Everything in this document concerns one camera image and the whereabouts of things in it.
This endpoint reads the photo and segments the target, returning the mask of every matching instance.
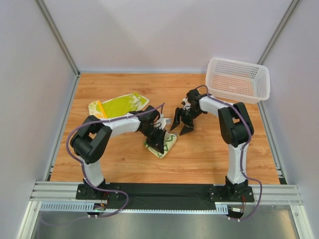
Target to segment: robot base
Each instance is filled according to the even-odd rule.
[[[105,180],[98,186],[98,188],[102,189],[112,189],[112,190],[120,190],[120,186],[116,184],[106,184]],[[75,198],[78,200],[119,200],[120,194],[118,193],[110,193],[109,195],[98,191],[94,188],[91,188],[90,185],[87,184],[85,180],[83,180],[83,184],[78,185],[78,189],[76,192]]]
[[[255,201],[253,189],[248,186],[248,180],[239,184],[232,184],[226,177],[224,186],[212,186],[209,190],[210,201],[212,202],[243,202],[245,198],[247,203]]]

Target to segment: white backdrop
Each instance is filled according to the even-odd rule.
[[[257,63],[290,0],[45,0],[79,69],[202,72]]]
[[[319,28],[317,0],[303,0],[270,53],[266,101],[285,176],[297,184],[319,238]]]
[[[0,1],[0,238],[43,180],[75,75],[32,0]]]

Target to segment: black fabric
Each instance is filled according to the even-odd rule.
[[[153,184],[153,183],[111,183],[110,188],[125,191],[130,200],[126,209],[148,210],[215,210],[209,201],[209,184]],[[125,202],[125,195],[119,200],[110,200],[109,208],[118,209]]]

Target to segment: metal extrusion bar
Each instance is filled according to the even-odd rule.
[[[79,69],[77,68],[69,50],[67,49],[62,37],[61,37],[61,34],[58,30],[58,28],[56,27],[53,19],[52,19],[52,16],[48,10],[48,8],[46,7],[45,3],[43,0],[34,0],[35,3],[37,4],[37,6],[39,7],[39,10],[41,11],[45,21],[47,22],[49,28],[51,29],[57,43],[59,44],[66,60],[68,61],[68,63],[70,64],[72,70],[74,71],[75,75],[76,76],[79,76],[80,75],[80,71]]]
[[[78,84],[79,84],[79,79],[80,79],[80,75],[76,77],[76,80],[74,82],[74,86],[73,86],[73,89],[72,91],[70,92],[70,96],[69,96],[69,102],[68,102],[68,105],[65,109],[65,115],[64,115],[64,118],[61,122],[61,125],[60,125],[60,128],[59,128],[59,134],[55,140],[55,144],[54,144],[54,150],[52,152],[52,154],[50,155],[50,164],[46,170],[46,177],[45,177],[45,180],[48,180],[49,177],[50,177],[50,174],[52,173],[52,170],[53,170],[53,167],[54,167],[54,162],[55,162],[55,159],[56,159],[56,156],[58,154],[58,151],[59,151],[59,148],[60,148],[60,144],[61,144],[61,141],[62,141],[62,136],[63,136],[63,133],[64,133],[64,129],[66,127],[66,123],[67,123],[67,120],[68,120],[68,117],[69,117],[69,114],[70,114],[70,111],[71,111],[71,108],[72,108],[72,103],[73,103],[73,99],[75,97],[75,93],[76,93],[76,89],[78,87]]]
[[[291,205],[291,212],[295,221],[295,225],[300,239],[314,239],[309,220],[307,218],[304,206]]]
[[[94,203],[88,202],[42,202],[40,211],[49,212],[103,212],[110,213],[117,209],[98,210],[94,208]],[[146,210],[146,209],[123,209],[123,213],[171,213],[171,214],[228,214],[227,205],[216,205],[215,210]]]
[[[276,44],[279,36],[283,32],[285,26],[287,25],[287,23],[288,23],[290,17],[292,16],[292,14],[295,12],[296,7],[300,3],[300,1],[301,0],[292,0],[290,2],[290,5],[288,6],[287,11],[285,12],[285,15],[281,19],[281,21],[280,21],[278,27],[276,28],[273,36],[271,37],[270,41],[268,42],[268,45],[267,45],[265,51],[263,52],[262,56],[260,57],[260,59],[258,61],[259,65],[263,65],[264,62],[266,61],[266,58],[267,58],[268,54],[273,49],[273,47]]]
[[[41,202],[29,202],[16,237],[17,239],[31,238],[40,207]]]
[[[75,195],[80,182],[36,182],[31,194],[31,201],[51,202],[100,202],[98,200],[76,200]],[[255,201],[258,200],[259,185],[250,185],[253,188]],[[216,203],[240,205],[241,203]],[[261,205],[302,205],[299,191],[295,185],[264,185]]]
[[[301,0],[292,0],[290,5],[288,6],[287,8],[287,11],[285,12],[283,18],[281,19],[278,27],[276,28],[273,36],[271,37],[270,41],[268,42],[268,45],[266,47],[266,49],[264,50],[262,56],[260,57],[259,61],[257,64],[259,65],[263,65],[269,55],[269,53],[271,52],[271,50],[273,49],[274,45],[276,44],[278,38],[280,37],[281,33],[283,32],[285,26],[287,25],[290,17],[292,16],[292,14],[295,12],[298,4],[300,3]],[[263,124],[264,124],[264,128],[265,128],[265,131],[266,131],[266,134],[267,134],[267,138],[268,138],[268,142],[269,142],[269,145],[270,145],[270,149],[272,151],[272,155],[273,155],[273,158],[274,158],[274,161],[275,161],[275,165],[277,167],[280,167],[281,170],[282,170],[282,166],[281,166],[281,163],[280,163],[280,155],[278,153],[278,150],[277,150],[277,144],[276,144],[276,141],[273,137],[273,131],[272,131],[272,128],[269,124],[269,119],[267,117],[267,114],[266,114],[266,110],[265,110],[265,105],[264,105],[264,102],[261,101],[258,103],[258,108],[259,108],[259,112],[261,114],[261,118],[263,120]]]

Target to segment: metal floor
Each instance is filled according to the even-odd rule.
[[[246,212],[253,209],[247,205]],[[57,224],[85,213],[42,212],[47,223]],[[244,222],[224,215],[121,213],[104,219],[84,219],[65,226],[45,226],[37,220],[33,239],[298,239],[290,206],[260,206]]]

